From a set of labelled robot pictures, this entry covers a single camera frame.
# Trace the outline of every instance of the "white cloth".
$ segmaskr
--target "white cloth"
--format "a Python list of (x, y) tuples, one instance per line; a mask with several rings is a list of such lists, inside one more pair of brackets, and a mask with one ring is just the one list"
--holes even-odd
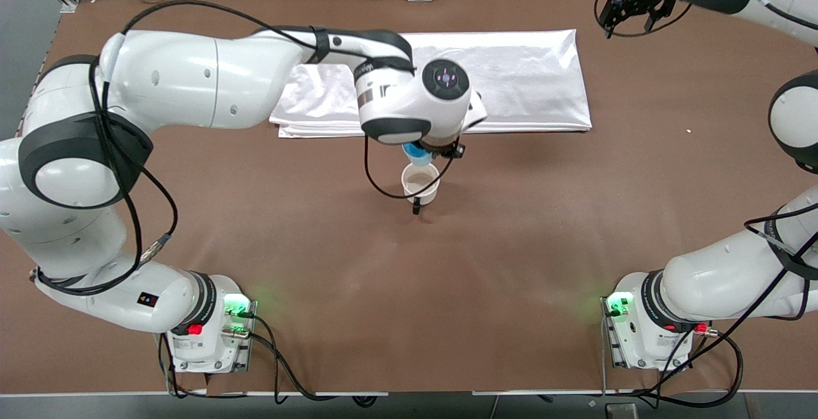
[[(519, 33), (403, 34), (415, 66), (435, 58), (458, 62), (482, 95), (488, 119), (468, 133), (590, 129), (576, 30)], [(279, 137), (363, 135), (350, 69), (296, 67), (270, 122)]]

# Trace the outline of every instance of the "black label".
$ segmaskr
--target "black label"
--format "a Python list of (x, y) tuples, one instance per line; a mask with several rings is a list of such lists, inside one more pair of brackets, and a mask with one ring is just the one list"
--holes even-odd
[(158, 296), (155, 296), (155, 294), (146, 293), (146, 292), (143, 291), (143, 293), (139, 295), (139, 299), (137, 300), (137, 303), (140, 303), (141, 305), (146, 305), (146, 306), (149, 306), (149, 307), (154, 307), (156, 305), (156, 301), (158, 301)]

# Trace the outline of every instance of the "gray floor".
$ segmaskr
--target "gray floor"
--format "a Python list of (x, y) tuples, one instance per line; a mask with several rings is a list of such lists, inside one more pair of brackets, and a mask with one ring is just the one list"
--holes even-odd
[[(11, 137), (17, 130), (20, 116), (49, 50), (50, 41), (59, 21), (59, 4), (55, 0), (0, 0), (0, 139)], [(707, 395), (694, 395), (694, 401), (705, 401)], [(818, 416), (818, 396), (755, 395), (760, 413), (770, 418), (814, 418)], [(593, 400), (596, 406), (591, 407)], [(3, 419), (30, 419), (42, 417), (108, 419), (161, 419), (162, 417), (196, 417), (209, 419), (227, 415), (247, 419), (284, 416), (300, 417), (485, 417), (493, 406), (493, 397), (474, 397), (468, 393), (399, 393), (379, 399), (368, 410), (358, 409), (350, 399), (336, 399), (325, 404), (311, 404), (303, 399), (290, 399), (277, 407), (270, 399), (239, 400), (178, 400), (166, 396), (83, 396), (0, 398), (0, 417)], [(581, 396), (556, 397), (547, 404), (536, 397), (502, 397), (497, 404), (496, 418), (570, 419), (605, 417), (606, 402), (618, 400), (593, 399)], [(671, 404), (663, 404), (653, 411), (637, 402), (643, 418), (745, 419), (748, 413), (745, 399), (739, 395), (722, 407), (692, 411)]]

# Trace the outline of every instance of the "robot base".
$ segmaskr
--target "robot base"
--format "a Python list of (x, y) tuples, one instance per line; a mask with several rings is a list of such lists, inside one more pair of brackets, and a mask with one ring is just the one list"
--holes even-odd
[[(646, 273), (628, 274), (620, 280), (611, 296), (602, 299), (613, 365), (629, 369), (663, 370), (667, 364), (668, 369), (674, 369), (687, 361), (692, 337), (681, 343), (668, 364), (667, 358), (683, 334), (667, 331), (648, 317), (640, 295), (642, 282), (646, 277)], [(612, 311), (619, 311), (621, 314), (610, 315)]]
[(246, 372), (254, 329), (253, 318), (236, 317), (230, 312), (255, 314), (256, 301), (251, 302), (228, 277), (212, 275), (216, 285), (213, 315), (202, 325), (199, 335), (175, 335), (167, 332), (173, 364), (178, 372), (226, 373)]

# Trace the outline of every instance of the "sticker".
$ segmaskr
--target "sticker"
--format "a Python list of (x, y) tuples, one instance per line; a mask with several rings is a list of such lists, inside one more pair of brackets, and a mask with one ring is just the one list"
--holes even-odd
[(173, 338), (173, 349), (190, 349), (190, 340)]
[(658, 347), (675, 347), (675, 343), (677, 343), (679, 337), (659, 337), (656, 338), (656, 345)]
[(156, 301), (158, 301), (158, 296), (155, 296), (155, 294), (146, 293), (145, 291), (143, 291), (143, 293), (139, 295), (139, 299), (137, 299), (137, 303), (149, 307), (154, 307), (156, 305)]

